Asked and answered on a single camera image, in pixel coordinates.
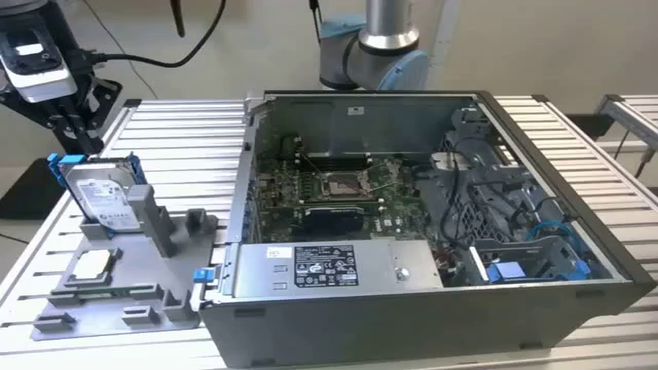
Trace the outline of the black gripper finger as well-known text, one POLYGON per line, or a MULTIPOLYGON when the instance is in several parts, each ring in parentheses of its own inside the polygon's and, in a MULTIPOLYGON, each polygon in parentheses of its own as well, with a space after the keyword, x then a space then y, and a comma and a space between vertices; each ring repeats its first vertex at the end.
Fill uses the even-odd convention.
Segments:
POLYGON ((84 153, 99 153, 104 148, 99 133, 122 91, 123 85, 119 82, 91 78, 90 93, 83 104, 82 146, 84 153))
POLYGON ((67 153, 83 152, 79 141, 66 135, 64 130, 58 126, 56 120, 51 119, 51 115, 38 103, 28 103, 23 100, 18 92, 3 90, 2 104, 15 113, 19 113, 23 117, 26 117, 30 121, 51 130, 67 153))

